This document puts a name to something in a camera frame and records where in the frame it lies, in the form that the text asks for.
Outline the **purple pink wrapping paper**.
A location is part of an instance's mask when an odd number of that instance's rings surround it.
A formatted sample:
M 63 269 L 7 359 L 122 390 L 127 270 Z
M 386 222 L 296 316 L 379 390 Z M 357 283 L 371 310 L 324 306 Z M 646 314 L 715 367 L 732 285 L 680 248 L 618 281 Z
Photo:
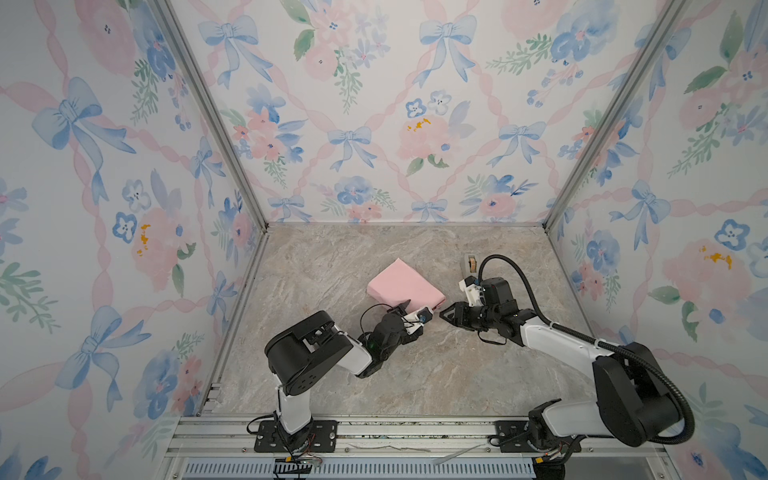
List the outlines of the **purple pink wrapping paper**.
M 440 307 L 446 296 L 414 268 L 400 258 L 377 274 L 367 285 L 366 292 L 379 303 L 392 307 L 407 302 L 406 311 L 423 307 Z

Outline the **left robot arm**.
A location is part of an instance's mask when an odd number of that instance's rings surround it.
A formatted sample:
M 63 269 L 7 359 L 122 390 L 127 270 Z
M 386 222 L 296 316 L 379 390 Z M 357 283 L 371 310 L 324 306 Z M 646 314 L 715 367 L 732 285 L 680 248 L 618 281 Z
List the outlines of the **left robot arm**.
M 273 337 L 264 352 L 278 380 L 274 412 L 278 437 L 291 450 L 308 440 L 313 417 L 310 390 L 328 372 L 340 367 L 358 378 L 377 373 L 398 347 L 418 340 L 433 310 L 424 306 L 412 313 L 407 301 L 387 310 L 370 332 L 353 338 L 320 310 Z

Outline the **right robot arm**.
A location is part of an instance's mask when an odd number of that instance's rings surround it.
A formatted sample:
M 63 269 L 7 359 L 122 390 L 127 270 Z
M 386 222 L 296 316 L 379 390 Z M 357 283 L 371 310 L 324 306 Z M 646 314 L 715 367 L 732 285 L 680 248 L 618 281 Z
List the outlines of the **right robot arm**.
M 539 351 L 587 376 L 592 401 L 550 400 L 528 414 L 526 440 L 548 451 L 572 437 L 612 437 L 630 447 L 679 445 L 695 432 L 695 416 L 682 391 L 637 342 L 614 345 L 542 319 L 532 309 L 456 302 L 440 314 L 449 324 L 477 334 L 495 331 L 501 344 Z

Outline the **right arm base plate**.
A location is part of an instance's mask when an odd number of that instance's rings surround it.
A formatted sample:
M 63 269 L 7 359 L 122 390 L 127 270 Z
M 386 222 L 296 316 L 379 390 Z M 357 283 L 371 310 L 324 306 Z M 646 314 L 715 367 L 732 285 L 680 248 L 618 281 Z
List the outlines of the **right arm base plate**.
M 557 437 L 545 426 L 524 420 L 499 420 L 488 443 L 502 453 L 554 454 L 564 453 L 574 436 Z

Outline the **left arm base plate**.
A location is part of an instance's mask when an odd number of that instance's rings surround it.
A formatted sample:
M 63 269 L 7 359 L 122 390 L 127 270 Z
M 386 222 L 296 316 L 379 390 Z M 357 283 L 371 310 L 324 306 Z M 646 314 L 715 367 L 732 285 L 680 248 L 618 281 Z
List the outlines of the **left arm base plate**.
M 311 420 L 299 431 L 288 434 L 282 424 L 274 419 L 258 418 L 258 429 L 249 434 L 255 436 L 253 450 L 256 453 L 285 453 L 295 456 L 305 453 L 333 453 L 336 449 L 339 423 L 334 420 Z

